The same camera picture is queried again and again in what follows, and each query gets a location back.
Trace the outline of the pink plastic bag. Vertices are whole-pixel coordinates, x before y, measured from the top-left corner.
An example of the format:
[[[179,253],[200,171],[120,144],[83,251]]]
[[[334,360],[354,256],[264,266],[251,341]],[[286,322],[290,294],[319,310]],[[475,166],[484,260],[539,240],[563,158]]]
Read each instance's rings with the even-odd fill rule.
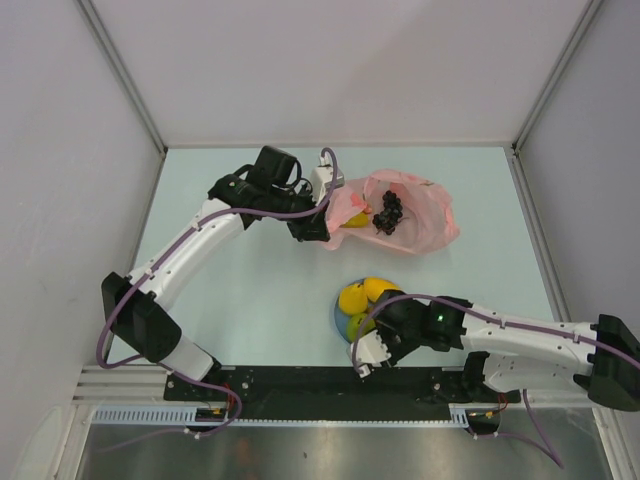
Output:
[[[460,234],[453,199],[442,185],[392,169],[376,170],[336,189],[326,225],[327,250],[338,249],[352,237],[387,250],[424,255],[448,246]]]

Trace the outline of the yellow fake mango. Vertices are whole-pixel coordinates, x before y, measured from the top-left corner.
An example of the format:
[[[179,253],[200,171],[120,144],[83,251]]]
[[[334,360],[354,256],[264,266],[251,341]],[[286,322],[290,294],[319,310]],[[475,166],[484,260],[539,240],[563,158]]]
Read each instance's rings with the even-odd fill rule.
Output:
[[[400,287],[395,283],[379,277],[366,277],[363,281],[363,288],[368,301],[371,303],[376,303],[387,290],[400,290]]]

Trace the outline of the yellow fake pear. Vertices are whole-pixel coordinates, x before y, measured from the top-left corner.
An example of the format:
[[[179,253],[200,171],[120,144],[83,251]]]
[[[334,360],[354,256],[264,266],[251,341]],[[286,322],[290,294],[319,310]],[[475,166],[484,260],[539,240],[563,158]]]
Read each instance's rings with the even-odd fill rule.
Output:
[[[364,313],[368,306],[369,300],[362,282],[346,286],[338,296],[338,307],[345,315]]]

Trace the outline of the black fake grapes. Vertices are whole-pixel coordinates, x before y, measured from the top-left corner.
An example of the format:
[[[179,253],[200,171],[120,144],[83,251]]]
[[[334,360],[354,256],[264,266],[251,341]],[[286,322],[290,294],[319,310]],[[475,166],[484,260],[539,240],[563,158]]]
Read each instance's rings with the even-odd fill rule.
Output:
[[[382,210],[373,216],[372,223],[377,233],[392,235],[404,216],[403,205],[399,196],[391,190],[383,194],[382,200]]]

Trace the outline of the green fake pear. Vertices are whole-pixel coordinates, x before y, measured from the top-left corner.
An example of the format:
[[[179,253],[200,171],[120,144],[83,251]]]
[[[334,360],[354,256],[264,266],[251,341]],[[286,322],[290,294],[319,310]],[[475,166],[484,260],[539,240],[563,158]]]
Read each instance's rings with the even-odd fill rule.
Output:
[[[349,318],[346,324],[347,341],[349,343],[353,343],[359,330],[362,330],[362,335],[366,335],[375,328],[375,321],[373,319],[367,319],[366,312],[353,315]]]

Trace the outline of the fake watermelon slice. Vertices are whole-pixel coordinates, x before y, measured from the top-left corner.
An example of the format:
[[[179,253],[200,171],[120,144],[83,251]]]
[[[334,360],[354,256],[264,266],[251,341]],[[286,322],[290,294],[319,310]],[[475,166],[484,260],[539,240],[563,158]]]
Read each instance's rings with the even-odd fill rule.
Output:
[[[364,212],[365,214],[369,214],[371,212],[371,207],[366,199],[357,193],[352,193],[350,196],[351,204],[353,208],[357,208],[359,212]]]

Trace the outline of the blue plastic bowl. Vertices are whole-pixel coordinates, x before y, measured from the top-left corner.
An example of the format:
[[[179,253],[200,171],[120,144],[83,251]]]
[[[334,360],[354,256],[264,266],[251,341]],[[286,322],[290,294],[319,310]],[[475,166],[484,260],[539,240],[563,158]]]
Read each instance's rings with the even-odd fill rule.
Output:
[[[365,278],[355,280],[355,281],[353,281],[353,282],[351,282],[351,283],[347,284],[346,286],[348,286],[348,285],[350,285],[350,284],[353,284],[353,283],[358,283],[358,282],[362,282],[362,283],[363,283],[363,281],[364,281],[364,279],[365,279]],[[341,288],[341,289],[339,290],[339,292],[338,292],[338,294],[337,294],[337,296],[336,296],[336,300],[335,300],[335,302],[334,302],[334,307],[333,307],[333,319],[334,319],[334,324],[335,324],[335,327],[336,327],[336,329],[337,329],[338,333],[341,335],[341,337],[342,337],[345,341],[347,341],[347,338],[346,338],[346,324],[347,324],[347,321],[349,320],[349,318],[350,318],[351,316],[345,315],[345,314],[344,314],[344,313],[339,309],[339,307],[338,307],[338,296],[339,296],[339,294],[340,294],[340,292],[341,292],[341,290],[342,290],[343,288]],[[368,306],[367,310],[365,311],[365,312],[367,313],[367,315],[368,315],[368,314],[373,310],[374,305],[375,305],[375,303],[371,303],[371,302],[369,302],[369,306]]]

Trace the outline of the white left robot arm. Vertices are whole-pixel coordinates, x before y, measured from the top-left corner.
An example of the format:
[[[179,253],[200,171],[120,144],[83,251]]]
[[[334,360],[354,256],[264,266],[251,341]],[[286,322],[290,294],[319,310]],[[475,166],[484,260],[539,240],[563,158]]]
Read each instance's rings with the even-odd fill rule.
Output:
[[[254,163],[220,178],[190,223],[157,255],[125,276],[112,272],[103,280],[99,365],[112,366],[104,358],[104,344],[113,334],[134,350],[136,359],[186,379],[197,398],[214,397],[221,387],[220,364],[172,319],[172,305],[206,259],[256,221],[283,221],[299,242],[328,241],[325,213],[339,179],[337,157],[329,147],[322,149],[312,174],[303,177],[296,157],[271,146],[263,147]]]

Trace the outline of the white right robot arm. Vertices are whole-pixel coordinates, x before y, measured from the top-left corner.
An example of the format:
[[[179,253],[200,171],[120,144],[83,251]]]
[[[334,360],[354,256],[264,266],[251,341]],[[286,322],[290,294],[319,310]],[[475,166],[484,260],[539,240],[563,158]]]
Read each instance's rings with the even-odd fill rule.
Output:
[[[546,323],[501,314],[468,300],[387,290],[374,303],[374,329],[354,344],[360,376],[427,347],[464,350],[463,393],[583,391],[610,409],[639,409],[639,341],[618,317]]]

